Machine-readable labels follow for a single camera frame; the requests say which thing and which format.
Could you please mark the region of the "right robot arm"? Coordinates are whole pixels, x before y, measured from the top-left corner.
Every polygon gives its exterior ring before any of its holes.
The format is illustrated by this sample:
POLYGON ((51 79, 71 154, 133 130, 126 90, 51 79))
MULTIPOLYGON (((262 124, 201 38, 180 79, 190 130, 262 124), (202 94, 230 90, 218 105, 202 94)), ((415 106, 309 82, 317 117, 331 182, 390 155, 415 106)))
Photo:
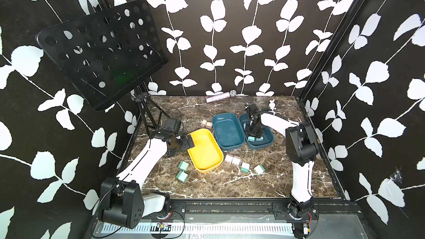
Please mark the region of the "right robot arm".
POLYGON ((249 140, 259 141, 265 128, 271 128, 286 138, 286 154, 293 166, 291 203, 306 205, 313 199, 312 171, 319 152, 314 129, 309 123, 289 120, 270 109, 260 110, 255 104, 245 107, 248 123, 244 131, 249 140))

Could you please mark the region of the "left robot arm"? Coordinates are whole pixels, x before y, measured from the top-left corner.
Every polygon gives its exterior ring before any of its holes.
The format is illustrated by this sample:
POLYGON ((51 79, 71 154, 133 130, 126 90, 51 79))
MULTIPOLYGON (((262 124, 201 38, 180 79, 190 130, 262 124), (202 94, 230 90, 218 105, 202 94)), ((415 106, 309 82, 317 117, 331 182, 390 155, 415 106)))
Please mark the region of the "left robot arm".
POLYGON ((142 195, 143 185, 157 162, 172 148, 188 150, 195 146, 192 136, 175 136, 157 132, 150 138, 136 159, 114 178, 101 185, 100 202, 96 209, 99 221, 135 228, 151 214, 171 215, 169 195, 142 195))

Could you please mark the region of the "yellow storage tray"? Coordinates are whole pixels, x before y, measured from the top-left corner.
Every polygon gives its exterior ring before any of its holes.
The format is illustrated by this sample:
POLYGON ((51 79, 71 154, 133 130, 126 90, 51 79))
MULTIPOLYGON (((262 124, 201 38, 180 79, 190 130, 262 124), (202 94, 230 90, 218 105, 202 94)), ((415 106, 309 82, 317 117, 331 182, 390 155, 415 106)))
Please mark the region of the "yellow storage tray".
POLYGON ((201 128, 189 135, 194 147, 188 149, 188 153, 197 171, 208 173, 221 165, 224 160, 223 152, 208 129, 201 128))

